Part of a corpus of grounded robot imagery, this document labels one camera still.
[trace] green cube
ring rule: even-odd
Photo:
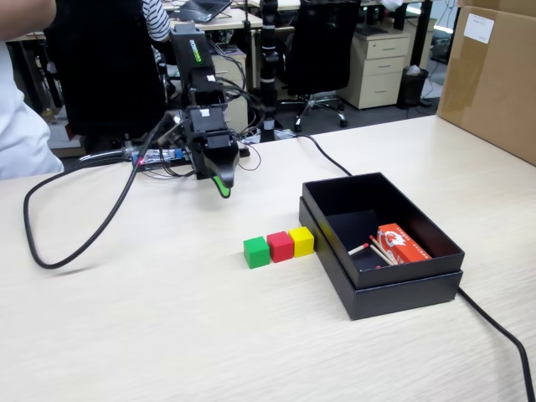
[[[270,264],[270,247],[264,237],[256,237],[244,242],[244,257],[250,269]]]

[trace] white shirt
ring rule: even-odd
[[[8,48],[0,42],[0,179],[61,172],[63,164],[50,151],[49,137],[47,123],[24,103]]]
[[[171,31],[171,24],[166,10],[160,0],[143,0],[143,17],[147,23],[147,31],[152,40],[162,42]],[[160,61],[160,53],[152,49],[157,62]]]

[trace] cube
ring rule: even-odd
[[[302,257],[304,255],[312,254],[315,239],[312,237],[311,232],[305,226],[298,229],[292,229],[288,231],[294,241],[294,256]]]
[[[269,234],[266,242],[270,247],[270,257],[274,262],[289,260],[294,255],[294,242],[286,232]]]
[[[244,257],[250,269],[270,264],[270,247],[263,237],[255,237],[244,242]]]

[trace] red cube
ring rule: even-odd
[[[294,241],[286,232],[269,234],[266,243],[270,246],[270,257],[274,262],[289,260],[294,256]]]

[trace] trash bin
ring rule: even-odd
[[[420,70],[419,75],[407,75],[407,72],[408,69],[405,68],[400,82],[399,99],[396,103],[401,109],[419,105],[420,95],[428,78],[428,71],[423,69]]]

